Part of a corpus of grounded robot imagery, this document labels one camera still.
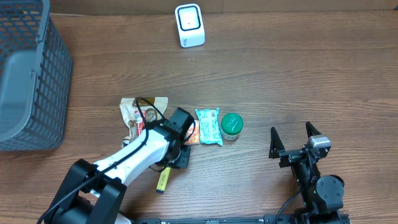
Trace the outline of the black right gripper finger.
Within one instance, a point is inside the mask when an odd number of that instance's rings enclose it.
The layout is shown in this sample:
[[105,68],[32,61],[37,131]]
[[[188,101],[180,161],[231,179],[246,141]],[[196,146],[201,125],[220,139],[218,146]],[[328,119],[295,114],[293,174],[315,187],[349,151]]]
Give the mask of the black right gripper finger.
[[312,137],[312,136],[321,135],[321,132],[319,132],[319,131],[314,127],[314,125],[313,125],[311,122],[307,121],[307,122],[305,123],[305,127],[306,127],[306,132],[307,132],[308,138],[310,138],[310,137]]
[[285,147],[279,137],[279,134],[275,127],[271,128],[271,144],[269,149],[269,158],[277,159],[280,158],[280,154],[285,152]]

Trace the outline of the yellow highlighter black cap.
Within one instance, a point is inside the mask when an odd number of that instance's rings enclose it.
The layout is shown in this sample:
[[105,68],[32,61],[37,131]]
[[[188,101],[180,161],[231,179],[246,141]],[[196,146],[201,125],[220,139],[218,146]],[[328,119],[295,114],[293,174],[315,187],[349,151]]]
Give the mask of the yellow highlighter black cap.
[[166,167],[159,176],[159,181],[157,183],[156,186],[156,192],[158,194],[163,194],[165,192],[166,186],[167,186],[167,182],[169,179],[169,175],[170,175],[170,171],[171,168],[170,167]]

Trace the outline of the orange snack packet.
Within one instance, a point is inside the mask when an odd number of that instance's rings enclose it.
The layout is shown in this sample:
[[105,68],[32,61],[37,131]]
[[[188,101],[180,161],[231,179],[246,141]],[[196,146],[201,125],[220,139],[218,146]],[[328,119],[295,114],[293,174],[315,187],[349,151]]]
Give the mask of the orange snack packet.
[[191,124],[185,137],[187,138],[186,145],[200,144],[200,124],[198,120]]

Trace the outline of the teal tissue packet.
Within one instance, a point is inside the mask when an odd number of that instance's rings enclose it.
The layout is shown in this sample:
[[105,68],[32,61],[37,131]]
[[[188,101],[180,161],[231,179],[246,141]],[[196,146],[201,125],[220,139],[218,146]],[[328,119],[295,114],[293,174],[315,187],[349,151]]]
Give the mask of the teal tissue packet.
[[223,145],[220,126],[218,124],[219,108],[195,110],[199,120],[200,143]]

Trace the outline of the green lid jar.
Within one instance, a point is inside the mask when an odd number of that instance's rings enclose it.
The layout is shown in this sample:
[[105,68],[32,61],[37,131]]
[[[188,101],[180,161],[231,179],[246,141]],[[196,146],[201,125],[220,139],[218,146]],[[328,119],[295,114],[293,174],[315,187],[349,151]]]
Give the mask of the green lid jar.
[[221,135],[224,139],[235,140],[243,129],[243,119],[237,113],[228,113],[221,120]]

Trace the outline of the red snack bar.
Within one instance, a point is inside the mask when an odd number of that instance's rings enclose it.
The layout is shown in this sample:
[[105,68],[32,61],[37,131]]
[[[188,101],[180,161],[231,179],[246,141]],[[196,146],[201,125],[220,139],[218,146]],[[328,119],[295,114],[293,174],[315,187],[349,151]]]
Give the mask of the red snack bar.
[[146,112],[142,111],[141,113],[139,110],[134,112],[135,122],[136,122],[136,131],[137,136],[140,136],[145,128],[145,120],[146,120]]

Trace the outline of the brown transparent snack bag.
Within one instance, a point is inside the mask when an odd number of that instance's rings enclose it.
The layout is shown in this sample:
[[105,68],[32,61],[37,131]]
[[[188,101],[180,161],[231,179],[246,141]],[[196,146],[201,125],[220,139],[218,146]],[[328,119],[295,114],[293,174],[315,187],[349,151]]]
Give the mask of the brown transparent snack bag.
[[137,127],[136,121],[136,118],[139,116],[139,110],[136,103],[139,104],[147,122],[162,119],[162,114],[165,113],[169,103],[169,99],[162,96],[148,97],[146,100],[153,104],[159,111],[144,100],[138,100],[137,98],[121,99],[119,107],[123,121],[129,129],[129,135],[123,139],[124,142],[129,143],[130,141],[135,140],[139,135],[139,128]]

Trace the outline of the white patterned wrapper packet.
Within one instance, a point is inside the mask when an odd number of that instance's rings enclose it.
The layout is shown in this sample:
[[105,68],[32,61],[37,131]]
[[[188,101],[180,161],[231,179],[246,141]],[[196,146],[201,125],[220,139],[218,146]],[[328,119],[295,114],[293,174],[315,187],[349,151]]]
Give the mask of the white patterned wrapper packet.
[[122,143],[121,143],[121,147],[122,148],[126,147],[127,145],[130,144],[130,142],[131,142],[131,139],[128,139],[128,138],[123,139]]

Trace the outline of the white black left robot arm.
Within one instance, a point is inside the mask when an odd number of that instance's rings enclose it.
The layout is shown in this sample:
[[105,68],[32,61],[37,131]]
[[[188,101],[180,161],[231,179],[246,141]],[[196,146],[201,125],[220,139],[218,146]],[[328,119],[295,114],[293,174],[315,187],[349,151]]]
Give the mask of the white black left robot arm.
[[133,142],[95,163],[76,161],[39,223],[130,223],[119,212],[128,185],[152,164],[175,164],[193,116],[177,108],[155,120]]

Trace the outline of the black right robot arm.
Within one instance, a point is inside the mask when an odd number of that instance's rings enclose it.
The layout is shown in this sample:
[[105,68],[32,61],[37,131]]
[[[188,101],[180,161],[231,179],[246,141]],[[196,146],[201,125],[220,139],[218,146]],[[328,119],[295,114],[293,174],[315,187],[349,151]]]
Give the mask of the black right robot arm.
[[[273,223],[349,223],[348,215],[341,215],[345,183],[337,175],[322,176],[317,162],[325,158],[330,149],[330,139],[319,132],[311,122],[306,122],[308,141],[300,149],[287,151],[276,128],[271,128],[269,158],[279,159],[279,167],[289,167],[298,183],[298,191],[269,218]],[[286,206],[298,195],[304,207],[293,214],[283,215]]]

